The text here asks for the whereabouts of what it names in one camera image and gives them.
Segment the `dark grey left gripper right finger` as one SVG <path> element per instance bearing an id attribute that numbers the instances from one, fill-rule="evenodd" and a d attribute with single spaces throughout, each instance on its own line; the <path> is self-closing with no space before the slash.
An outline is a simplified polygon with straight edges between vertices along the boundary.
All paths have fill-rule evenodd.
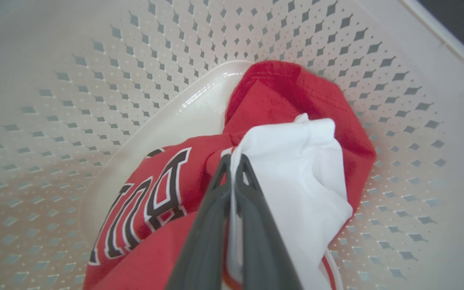
<path id="1" fill-rule="evenodd" d="M 233 198 L 242 222 L 242 288 L 302 290 L 259 180 L 244 154 L 234 174 Z"/>

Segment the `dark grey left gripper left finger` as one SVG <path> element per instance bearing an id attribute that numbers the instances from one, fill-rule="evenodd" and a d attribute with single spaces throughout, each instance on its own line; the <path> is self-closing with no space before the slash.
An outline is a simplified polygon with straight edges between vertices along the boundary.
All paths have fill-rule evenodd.
<path id="1" fill-rule="evenodd" d="M 221 157 L 166 290 L 220 290 L 232 191 L 230 154 Z"/>

